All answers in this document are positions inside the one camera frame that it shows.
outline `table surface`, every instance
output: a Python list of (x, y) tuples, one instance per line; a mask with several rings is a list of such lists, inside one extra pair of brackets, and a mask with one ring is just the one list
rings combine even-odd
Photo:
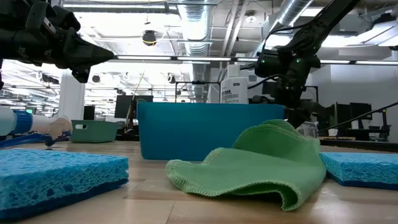
[[(19, 147), (45, 149), (44, 144)], [(138, 142), (57, 143), (53, 150), (127, 156), (129, 183), (120, 189), (18, 223), (398, 223), (398, 191), (342, 187), (331, 179), (297, 210), (260, 198), (205, 198), (185, 194), (165, 175), (167, 161), (141, 157)], [(328, 152), (374, 152), (322, 146)]]

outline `green microfiber cloth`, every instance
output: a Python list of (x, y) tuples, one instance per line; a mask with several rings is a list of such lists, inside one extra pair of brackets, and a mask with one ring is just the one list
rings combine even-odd
[(169, 161), (166, 172), (184, 192), (208, 197), (277, 192), (282, 209), (290, 211), (325, 178), (319, 151), (319, 140), (301, 136), (288, 122), (271, 120), (243, 131), (233, 149), (215, 149), (201, 164)]

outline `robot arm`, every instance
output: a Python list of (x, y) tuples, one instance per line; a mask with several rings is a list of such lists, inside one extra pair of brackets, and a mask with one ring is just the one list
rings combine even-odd
[(52, 7), (47, 0), (2, 0), (0, 60), (36, 66), (55, 64), (58, 68), (69, 68), (80, 83), (86, 83), (91, 66), (114, 55), (83, 40), (77, 34), (79, 30), (80, 23), (72, 12)]
[(272, 97), (275, 102), (288, 108), (299, 108), (300, 97), (311, 68), (319, 68), (315, 55), (330, 31), (347, 15), (360, 0), (334, 0), (301, 29), (293, 39), (276, 50), (263, 49), (256, 63), (255, 73), (267, 78), (280, 75)]

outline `blue bottle cap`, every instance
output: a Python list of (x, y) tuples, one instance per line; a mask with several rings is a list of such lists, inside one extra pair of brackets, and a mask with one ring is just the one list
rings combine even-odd
[(17, 124), (15, 125), (14, 134), (22, 134), (28, 132), (32, 127), (33, 118), (32, 115), (26, 111), (14, 110), (17, 115)]

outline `sponge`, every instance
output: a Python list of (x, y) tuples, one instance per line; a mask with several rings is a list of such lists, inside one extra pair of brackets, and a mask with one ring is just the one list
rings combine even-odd
[(341, 185), (398, 190), (398, 154), (323, 152), (320, 157)]
[(0, 150), (0, 219), (20, 219), (90, 198), (128, 181), (128, 158)]

